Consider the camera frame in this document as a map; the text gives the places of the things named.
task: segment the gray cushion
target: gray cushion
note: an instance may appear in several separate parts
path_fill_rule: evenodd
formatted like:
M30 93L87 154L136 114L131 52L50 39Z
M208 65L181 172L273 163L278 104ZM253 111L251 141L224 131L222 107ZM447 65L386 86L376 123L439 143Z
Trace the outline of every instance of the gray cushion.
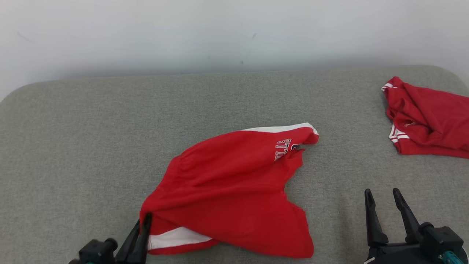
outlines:
M171 158L222 133L303 122L320 139L305 146L304 166L286 192L306 211L313 258L292 261L221 244L149 256L148 263L362 263L366 188L391 242L405 237L393 187L420 222L447 225L469 241L469 160L397 153L380 90L393 76L469 95L454 74L431 66L66 79L22 87L0 104L2 262L68 263L92 238L122 243Z

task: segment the garment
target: garment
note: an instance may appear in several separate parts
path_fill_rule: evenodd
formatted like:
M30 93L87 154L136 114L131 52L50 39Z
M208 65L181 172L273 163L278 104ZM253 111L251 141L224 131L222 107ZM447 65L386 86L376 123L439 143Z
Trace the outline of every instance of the garment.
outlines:
M469 158L469 98L416 87L398 77L384 91L389 139L404 155L435 154Z
M225 242L276 256L311 257L304 211L284 187L315 144L309 124L258 127L202 141L175 157L142 205L152 213L150 254L177 254Z

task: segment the white stripe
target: white stripe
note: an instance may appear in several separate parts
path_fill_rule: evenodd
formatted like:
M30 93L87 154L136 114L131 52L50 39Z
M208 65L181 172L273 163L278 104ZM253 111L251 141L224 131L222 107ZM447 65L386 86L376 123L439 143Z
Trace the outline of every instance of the white stripe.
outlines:
M185 227L178 227L160 235L150 235L148 250L157 248L177 247L209 241L211 238L194 232Z
M394 136L397 136L397 135L405 135L405 132L402 132L396 128L396 133L394 134Z
M375 257L370 258L369 260L365 261L363 264L371 263L373 260L375 260Z
M392 84L387 83L383 87L381 87L381 90L384 92L386 88L397 88L397 87L394 87Z
M400 140L400 139L410 139L410 137L408 135L400 135L400 136L397 136L397 137L390 137L389 139L390 140Z
M279 133L284 131L295 130L302 127L309 127L313 130L316 135L319 135L316 129L310 123L303 123L303 124L294 124L294 125L287 125L287 126L268 126L268 127L254 127L243 129L242 131L257 131L257 132L269 132L269 133Z
M394 126L394 123L393 123L393 126L391 127L391 134L389 134L389 138L393 137L394 136L394 133L396 132L396 127Z

